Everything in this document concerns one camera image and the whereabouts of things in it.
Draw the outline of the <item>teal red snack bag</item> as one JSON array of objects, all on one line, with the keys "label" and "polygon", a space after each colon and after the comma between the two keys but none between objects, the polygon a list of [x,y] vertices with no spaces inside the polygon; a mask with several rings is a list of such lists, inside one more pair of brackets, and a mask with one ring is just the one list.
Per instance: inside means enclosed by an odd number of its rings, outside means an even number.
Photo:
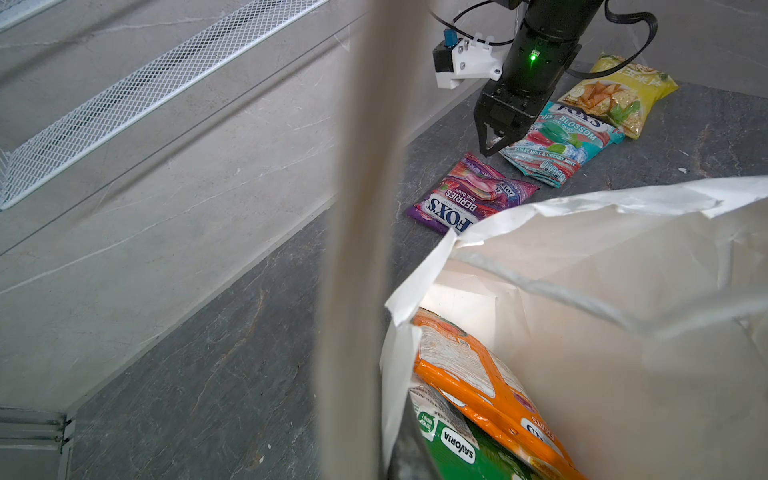
[{"label": "teal red snack bag", "polygon": [[501,150],[523,175],[559,188],[586,163],[624,140],[616,127],[584,112],[549,102],[528,133]]}]

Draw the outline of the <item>white floral paper bag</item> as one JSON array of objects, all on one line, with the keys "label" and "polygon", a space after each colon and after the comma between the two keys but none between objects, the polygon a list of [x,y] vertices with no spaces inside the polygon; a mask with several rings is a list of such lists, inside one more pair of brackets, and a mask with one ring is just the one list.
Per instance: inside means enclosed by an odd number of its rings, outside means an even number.
[{"label": "white floral paper bag", "polygon": [[590,479],[767,475],[767,180],[710,178],[527,204],[450,233],[390,283],[401,124],[423,1],[374,1],[315,347],[325,479],[387,473],[421,304],[478,336]]}]

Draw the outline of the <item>purple snack pack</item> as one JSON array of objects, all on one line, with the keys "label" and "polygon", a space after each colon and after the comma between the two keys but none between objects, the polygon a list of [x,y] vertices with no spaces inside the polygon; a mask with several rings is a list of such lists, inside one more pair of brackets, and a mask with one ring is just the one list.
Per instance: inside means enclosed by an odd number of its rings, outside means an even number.
[{"label": "purple snack pack", "polygon": [[496,213],[524,204],[538,190],[467,153],[407,215],[441,234],[463,233]]}]

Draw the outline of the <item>yellow green snack bag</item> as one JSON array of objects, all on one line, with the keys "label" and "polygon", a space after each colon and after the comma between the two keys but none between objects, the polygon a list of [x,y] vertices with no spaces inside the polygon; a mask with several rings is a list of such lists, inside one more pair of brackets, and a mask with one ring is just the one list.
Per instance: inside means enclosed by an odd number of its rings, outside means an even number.
[{"label": "yellow green snack bag", "polygon": [[653,105],[678,88],[667,73],[630,63],[611,75],[581,80],[559,102],[638,139]]}]

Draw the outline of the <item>green snack pack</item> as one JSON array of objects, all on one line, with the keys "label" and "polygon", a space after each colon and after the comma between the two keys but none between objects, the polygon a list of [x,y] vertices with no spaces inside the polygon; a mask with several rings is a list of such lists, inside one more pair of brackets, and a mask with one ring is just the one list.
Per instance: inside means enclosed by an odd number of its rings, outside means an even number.
[{"label": "green snack pack", "polygon": [[539,475],[414,377],[410,400],[427,450],[444,479],[537,479]]}]

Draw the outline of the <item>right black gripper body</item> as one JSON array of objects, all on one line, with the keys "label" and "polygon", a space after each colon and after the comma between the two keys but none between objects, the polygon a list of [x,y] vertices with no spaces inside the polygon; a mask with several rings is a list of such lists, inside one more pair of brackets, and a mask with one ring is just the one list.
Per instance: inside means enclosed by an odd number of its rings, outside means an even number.
[{"label": "right black gripper body", "polygon": [[489,80],[473,110],[480,153],[490,157],[523,139],[553,92],[526,95],[513,92],[501,81]]}]

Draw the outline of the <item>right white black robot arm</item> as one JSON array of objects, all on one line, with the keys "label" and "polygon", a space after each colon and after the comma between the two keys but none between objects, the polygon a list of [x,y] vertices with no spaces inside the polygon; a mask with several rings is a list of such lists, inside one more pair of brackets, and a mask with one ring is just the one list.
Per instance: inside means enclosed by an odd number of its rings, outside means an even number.
[{"label": "right white black robot arm", "polygon": [[522,139],[548,103],[603,2],[529,3],[499,79],[482,88],[474,108],[480,153],[490,157]]}]

